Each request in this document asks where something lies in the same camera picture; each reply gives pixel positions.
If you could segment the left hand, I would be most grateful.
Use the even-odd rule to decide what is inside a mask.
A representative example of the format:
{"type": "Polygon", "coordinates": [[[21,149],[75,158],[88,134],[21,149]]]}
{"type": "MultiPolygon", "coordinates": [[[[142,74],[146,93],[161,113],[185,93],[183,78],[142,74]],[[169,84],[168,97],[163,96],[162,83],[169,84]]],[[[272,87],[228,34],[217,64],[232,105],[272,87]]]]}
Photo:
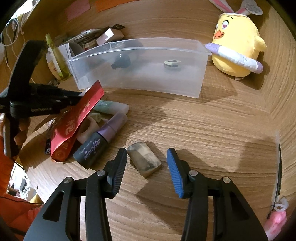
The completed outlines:
{"type": "MultiPolygon", "coordinates": [[[[1,137],[4,137],[4,122],[6,120],[5,114],[1,113],[1,137]]],[[[27,139],[27,134],[29,131],[29,126],[30,126],[31,120],[30,118],[24,118],[21,119],[19,122],[19,132],[18,134],[14,137],[15,143],[18,146],[22,146],[27,139]]]]}

